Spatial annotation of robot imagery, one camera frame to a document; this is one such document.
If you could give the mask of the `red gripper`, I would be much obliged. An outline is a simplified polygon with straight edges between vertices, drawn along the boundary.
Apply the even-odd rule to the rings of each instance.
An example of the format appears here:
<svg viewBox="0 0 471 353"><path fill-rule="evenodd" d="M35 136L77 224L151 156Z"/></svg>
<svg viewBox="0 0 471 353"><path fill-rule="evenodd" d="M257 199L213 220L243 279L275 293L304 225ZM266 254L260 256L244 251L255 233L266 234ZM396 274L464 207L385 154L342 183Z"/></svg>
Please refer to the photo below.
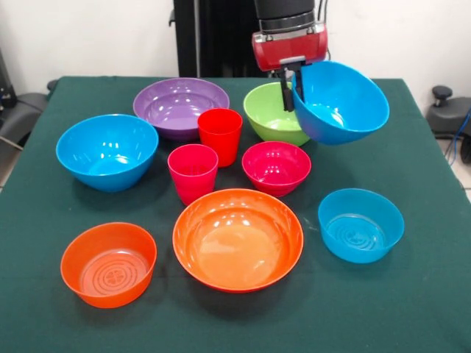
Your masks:
<svg viewBox="0 0 471 353"><path fill-rule="evenodd" d="M252 48L259 69L262 71L281 69L280 86L284 110L292 112L294 104L286 77L288 69L282 67L292 63L311 64L324 60L327 54L327 28L324 24L315 24L308 28L272 35L256 32L252 35ZM295 66L294 76L295 90L303 100L301 65Z"/></svg>

